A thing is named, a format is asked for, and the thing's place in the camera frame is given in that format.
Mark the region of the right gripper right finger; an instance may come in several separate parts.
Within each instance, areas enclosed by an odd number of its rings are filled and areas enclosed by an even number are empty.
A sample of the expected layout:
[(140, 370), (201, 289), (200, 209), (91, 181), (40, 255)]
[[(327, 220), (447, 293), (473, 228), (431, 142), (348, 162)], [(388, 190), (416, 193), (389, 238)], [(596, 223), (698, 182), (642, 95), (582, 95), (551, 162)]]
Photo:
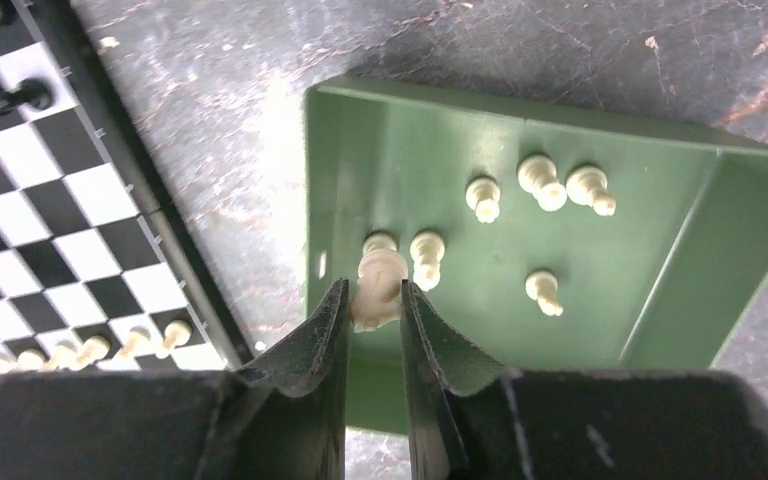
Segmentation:
[(516, 438), (498, 382), (504, 366), (446, 322), (415, 283), (403, 281), (401, 301), (413, 477), (516, 478)]

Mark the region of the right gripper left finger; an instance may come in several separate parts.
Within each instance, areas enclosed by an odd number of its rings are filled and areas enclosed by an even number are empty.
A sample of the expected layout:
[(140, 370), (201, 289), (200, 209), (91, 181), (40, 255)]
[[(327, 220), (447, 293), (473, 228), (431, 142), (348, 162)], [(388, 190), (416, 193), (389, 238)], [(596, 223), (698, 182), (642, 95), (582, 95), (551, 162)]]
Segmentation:
[(198, 479), (341, 479), (349, 357), (348, 280), (310, 316), (216, 389)]

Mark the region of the white chess knight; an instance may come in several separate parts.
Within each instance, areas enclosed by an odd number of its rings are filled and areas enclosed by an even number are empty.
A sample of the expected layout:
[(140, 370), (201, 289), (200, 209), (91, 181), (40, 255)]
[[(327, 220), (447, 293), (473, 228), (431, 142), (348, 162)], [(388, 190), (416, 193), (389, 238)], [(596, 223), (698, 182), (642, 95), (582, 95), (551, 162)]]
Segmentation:
[(358, 266), (355, 296), (350, 305), (353, 330), (374, 331), (401, 317), (398, 302), (408, 266), (396, 251), (375, 249), (363, 255)]

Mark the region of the green plastic tray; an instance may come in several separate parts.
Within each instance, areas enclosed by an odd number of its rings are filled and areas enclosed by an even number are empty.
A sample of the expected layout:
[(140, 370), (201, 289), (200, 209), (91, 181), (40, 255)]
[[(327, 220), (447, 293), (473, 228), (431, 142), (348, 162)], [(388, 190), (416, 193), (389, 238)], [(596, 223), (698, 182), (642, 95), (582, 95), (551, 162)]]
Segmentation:
[[(422, 231), (445, 243), (427, 297), (452, 327), (516, 367), (701, 369), (714, 365), (768, 276), (768, 145), (704, 125), (338, 76), (305, 95), (309, 276), (314, 307), (355, 278), (368, 235), (402, 255)], [(565, 187), (608, 177), (613, 216), (569, 198), (542, 210), (517, 167), (548, 156)], [(465, 201), (494, 178), (500, 215)], [(525, 292), (551, 271), (564, 307)]]

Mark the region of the black white chessboard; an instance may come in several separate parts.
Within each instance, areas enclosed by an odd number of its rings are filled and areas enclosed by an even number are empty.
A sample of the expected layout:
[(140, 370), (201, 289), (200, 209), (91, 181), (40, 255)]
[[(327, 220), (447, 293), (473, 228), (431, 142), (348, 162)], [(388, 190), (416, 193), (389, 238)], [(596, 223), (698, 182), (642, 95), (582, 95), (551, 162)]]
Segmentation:
[[(48, 109), (0, 117), (0, 374), (91, 336), (83, 370), (233, 370), (252, 358), (136, 127), (67, 1), (0, 1), (0, 87), (46, 81)], [(183, 320), (190, 340), (155, 351)], [(151, 341), (116, 360), (128, 332)]]

